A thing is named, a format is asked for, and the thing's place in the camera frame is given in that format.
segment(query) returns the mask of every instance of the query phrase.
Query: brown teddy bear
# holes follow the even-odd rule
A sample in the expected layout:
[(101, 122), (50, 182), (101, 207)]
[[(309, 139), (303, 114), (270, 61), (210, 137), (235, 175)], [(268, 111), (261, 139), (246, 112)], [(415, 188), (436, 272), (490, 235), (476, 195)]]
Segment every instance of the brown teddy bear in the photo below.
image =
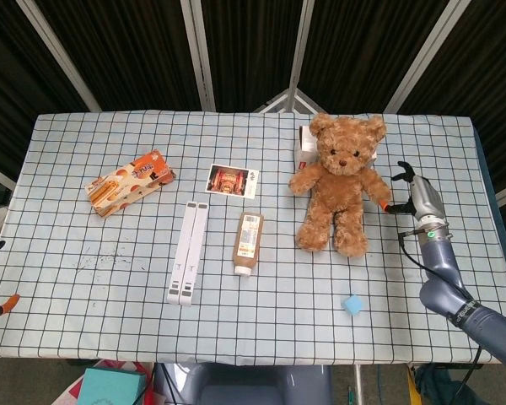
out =
[(386, 134), (381, 116), (369, 121), (347, 116), (332, 119), (318, 114), (310, 123), (317, 138), (319, 161), (296, 173), (288, 183), (293, 194), (313, 189), (298, 246), (318, 251), (328, 243), (334, 218), (334, 243), (344, 256), (360, 257), (368, 248), (363, 232), (362, 191), (376, 203), (391, 200), (390, 188), (367, 167), (377, 144)]

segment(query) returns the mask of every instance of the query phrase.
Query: teddy bear ear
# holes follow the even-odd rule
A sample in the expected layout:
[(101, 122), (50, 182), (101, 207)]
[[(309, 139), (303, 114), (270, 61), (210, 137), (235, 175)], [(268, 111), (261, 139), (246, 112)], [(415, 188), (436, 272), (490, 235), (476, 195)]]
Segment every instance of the teddy bear ear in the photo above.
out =
[(386, 125), (382, 116), (372, 116), (368, 122), (369, 133), (373, 135), (375, 142), (380, 142), (386, 134)]
[(325, 129), (331, 127), (333, 124), (334, 120), (332, 120), (328, 114), (321, 112), (317, 114), (310, 123), (311, 134), (318, 138)]

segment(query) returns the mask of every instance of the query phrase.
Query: orange box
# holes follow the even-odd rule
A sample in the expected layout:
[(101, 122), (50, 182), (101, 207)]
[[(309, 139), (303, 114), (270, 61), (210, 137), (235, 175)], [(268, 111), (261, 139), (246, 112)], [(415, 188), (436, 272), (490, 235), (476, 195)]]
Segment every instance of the orange box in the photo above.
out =
[(98, 177), (84, 189), (95, 212), (108, 217), (174, 179), (174, 172), (156, 149), (109, 175)]

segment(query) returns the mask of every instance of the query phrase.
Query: floor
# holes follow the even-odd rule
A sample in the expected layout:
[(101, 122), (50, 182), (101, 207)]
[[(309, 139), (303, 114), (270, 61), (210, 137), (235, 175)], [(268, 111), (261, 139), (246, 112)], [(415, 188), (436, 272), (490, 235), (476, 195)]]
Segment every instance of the floor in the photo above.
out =
[[(0, 404), (51, 404), (76, 378), (84, 366), (70, 365), (64, 360), (0, 359)], [(365, 404), (378, 405), (377, 367), (362, 367)], [(463, 371), (454, 373), (462, 378)], [(380, 366), (382, 405), (407, 405), (409, 396), (405, 365)], [(354, 382), (353, 367), (336, 366), (332, 372), (334, 405), (347, 405), (347, 388)], [(492, 404), (506, 404), (506, 368), (487, 365), (477, 370), (470, 386)]]

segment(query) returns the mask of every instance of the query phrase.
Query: table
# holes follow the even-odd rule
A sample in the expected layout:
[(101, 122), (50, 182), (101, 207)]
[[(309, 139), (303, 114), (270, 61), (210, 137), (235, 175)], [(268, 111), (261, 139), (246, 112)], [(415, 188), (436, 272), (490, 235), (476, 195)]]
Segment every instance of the table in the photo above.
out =
[[(0, 253), (0, 356), (237, 365), (469, 362), (476, 344), (425, 310), (425, 280), (399, 251), (411, 217), (365, 203), (369, 253), (296, 249), (308, 197), (294, 197), (293, 145), (310, 116), (126, 111), (40, 116), (9, 207)], [(388, 181), (404, 159), (444, 199), (462, 278), (506, 316), (506, 262), (484, 191), (468, 118), (384, 116), (375, 169)], [(178, 178), (100, 218), (83, 186), (159, 149)], [(261, 172), (254, 200), (204, 192), (211, 163)], [(406, 183), (393, 183), (406, 201)], [(191, 307), (164, 302), (187, 201), (210, 204)], [(240, 214), (266, 222), (253, 275), (233, 274)], [(407, 243), (418, 253), (417, 243)], [(365, 309), (350, 316), (342, 300)], [(482, 362), (494, 361), (483, 354)]]

